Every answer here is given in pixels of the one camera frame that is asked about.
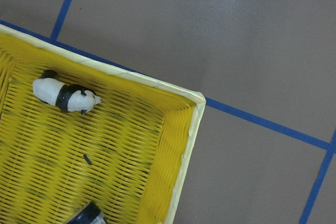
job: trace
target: blue tile grout line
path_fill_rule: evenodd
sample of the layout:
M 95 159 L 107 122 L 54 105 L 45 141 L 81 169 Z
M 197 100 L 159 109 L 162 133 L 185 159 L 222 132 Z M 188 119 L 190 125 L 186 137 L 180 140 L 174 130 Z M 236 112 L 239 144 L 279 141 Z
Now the blue tile grout line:
M 276 131 L 276 132 L 279 132 L 283 135 L 296 138 L 298 140 L 301 140 L 305 143 L 308 143 L 308 144 L 314 145 L 316 147 L 322 148 L 324 150 L 327 150 L 328 147 L 329 147 L 329 143 L 327 143 L 323 140 L 320 140 L 318 138 L 306 135 L 304 133 L 301 133 L 299 131 L 290 129 L 290 128 L 288 128 L 286 126 L 283 126 L 281 124 L 278 124 L 278 123 L 272 122 L 270 120 L 261 118 L 259 116 L 253 115 L 251 113 L 245 112 L 243 110 L 237 109 L 237 108 L 229 106 L 227 104 L 215 101 L 213 99 L 206 98 L 206 105 L 208 105 L 210 107 L 213 107 L 215 109 L 218 109 L 220 111 L 226 112 L 228 114 L 237 116 L 237 117 L 239 117 L 241 119 L 244 119 L 246 121 L 249 121 L 251 123 L 255 123 L 255 124 L 258 124 L 262 127 L 268 128 L 268 129 Z
M 331 139 L 326 155 L 323 158 L 319 174 L 317 175 L 317 178 L 311 188 L 308 200 L 306 202 L 305 208 L 303 209 L 301 218 L 299 220 L 299 224 L 306 224 L 309 219 L 309 216 L 314 207 L 315 201 L 317 199 L 317 196 L 319 194 L 319 191 L 321 189 L 322 183 L 325 179 L 325 176 L 327 174 L 328 168 L 330 166 L 330 163 L 332 161 L 335 151 L 336 151 L 336 130 Z
M 96 60 L 96 61 L 100 61 L 100 62 L 103 62 L 103 63 L 107 63 L 107 64 L 110 64 L 110 65 L 113 65 L 113 66 L 125 69 L 127 71 L 141 73 L 141 72 L 135 71 L 133 69 L 127 68 L 127 67 L 125 67 L 123 65 L 117 64 L 117 63 L 115 63 L 113 61 L 106 60 L 104 58 L 101 58 L 101 57 L 98 57 L 96 55 L 90 54 L 90 53 L 85 52 L 83 50 L 80 50 L 80 49 L 77 49 L 75 47 L 69 46 L 67 44 L 61 43 L 59 41 L 53 41 L 53 40 L 51 40 L 48 37 L 45 37 L 45 36 L 40 35 L 40 34 L 37 34 L 35 32 L 27 30 L 25 28 L 21 28 L 19 26 L 13 25 L 13 24 L 8 23 L 8 22 L 6 22 L 4 20 L 1 20 L 1 19 L 0 19 L 0 24 L 5 25 L 5 26 L 7 26 L 9 28 L 12 28 L 14 30 L 20 31 L 22 33 L 31 35 L 33 37 L 36 37 L 36 38 L 38 38 L 40 40 L 43 40 L 43 41 L 45 41 L 47 43 L 50 43 L 50 44 L 53 44 L 53 45 L 55 45 L 57 47 L 69 50 L 69 51 L 74 52 L 76 54 L 83 55 L 83 56 L 88 57 L 90 59 L 93 59 L 93 60 Z M 301 133 L 299 131 L 293 130 L 293 129 L 285 127 L 285 126 L 283 126 L 281 124 L 278 124 L 278 123 L 272 122 L 270 120 L 261 118 L 259 116 L 256 116 L 256 115 L 253 115 L 251 113 L 245 112 L 245 111 L 237 109 L 235 107 L 232 107 L 230 105 L 227 105 L 227 104 L 224 104 L 222 102 L 213 100 L 211 98 L 206 98 L 206 105 L 210 106 L 210 107 L 212 107 L 214 109 L 220 110 L 222 112 L 234 115 L 234 116 L 236 116 L 238 118 L 241 118 L 241 119 L 244 119 L 246 121 L 249 121 L 251 123 L 255 123 L 255 124 L 260 125 L 262 127 L 265 127 L 265 128 L 270 129 L 270 130 L 276 131 L 276 132 L 281 133 L 283 135 L 290 136 L 290 137 L 293 137 L 295 139 L 301 140 L 301 141 L 303 141 L 305 143 L 311 144 L 311 145 L 319 147 L 321 149 L 327 150 L 329 148 L 330 144 L 328 142 L 325 142 L 323 140 L 320 140 L 320 139 L 315 138 L 315 137 L 310 136 L 310 135 L 306 135 L 306 134 Z
M 51 35 L 50 35 L 50 40 L 51 41 L 56 41 L 57 40 L 58 35 L 59 35 L 59 33 L 61 31 L 61 28 L 63 26 L 65 17 L 67 16 L 67 13 L 69 11 L 71 1 L 72 0 L 64 0 L 63 1 L 62 7 L 59 11 L 57 20 L 56 20 L 55 25 L 54 25 L 53 31 L 51 32 Z

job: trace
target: yellow basket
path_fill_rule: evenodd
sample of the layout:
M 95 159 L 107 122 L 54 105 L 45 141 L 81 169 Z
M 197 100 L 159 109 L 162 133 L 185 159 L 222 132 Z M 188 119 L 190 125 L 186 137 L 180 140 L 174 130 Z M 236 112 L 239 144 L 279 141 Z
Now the yellow basket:
M 86 115 L 33 95 L 43 70 L 96 91 Z M 0 223 L 172 223 L 205 99 L 0 25 Z M 89 165 L 83 158 L 92 161 Z

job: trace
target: black panda band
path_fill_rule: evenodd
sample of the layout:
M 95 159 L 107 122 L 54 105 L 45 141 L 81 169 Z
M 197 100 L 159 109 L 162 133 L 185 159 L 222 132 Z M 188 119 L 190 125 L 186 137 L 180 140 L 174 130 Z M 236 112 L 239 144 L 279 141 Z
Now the black panda band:
M 90 90 L 88 88 L 85 88 L 82 85 L 79 84 L 71 84 L 71 85 L 66 85 L 64 84 L 62 86 L 62 88 L 60 89 L 58 95 L 57 95 L 57 99 L 56 99 L 56 106 L 65 113 L 69 113 L 68 111 L 68 102 L 70 97 L 72 96 L 73 93 L 75 93 L 76 91 L 80 90 L 80 93 L 82 95 L 86 95 L 85 94 L 85 90 L 89 90 L 91 91 L 93 94 L 96 94 L 93 90 Z

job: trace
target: toy panda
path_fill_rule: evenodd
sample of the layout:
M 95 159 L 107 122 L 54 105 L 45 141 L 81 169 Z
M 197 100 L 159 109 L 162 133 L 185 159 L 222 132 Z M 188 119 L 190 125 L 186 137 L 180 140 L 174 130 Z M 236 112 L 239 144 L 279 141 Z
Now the toy panda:
M 93 90 L 79 84 L 66 85 L 58 81 L 53 70 L 45 70 L 40 78 L 33 81 L 33 92 L 39 100 L 57 106 L 63 112 L 80 111 L 82 115 L 101 102 Z

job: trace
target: gray floor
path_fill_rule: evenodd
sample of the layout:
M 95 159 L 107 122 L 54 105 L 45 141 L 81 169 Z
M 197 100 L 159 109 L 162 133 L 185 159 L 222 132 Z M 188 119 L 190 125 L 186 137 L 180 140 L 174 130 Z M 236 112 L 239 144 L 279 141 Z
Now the gray floor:
M 63 0 L 0 0 L 49 37 Z M 58 41 L 329 142 L 336 0 L 72 0 Z M 325 151 L 207 107 L 174 223 L 297 223 Z M 308 221 L 333 223 L 332 161 Z

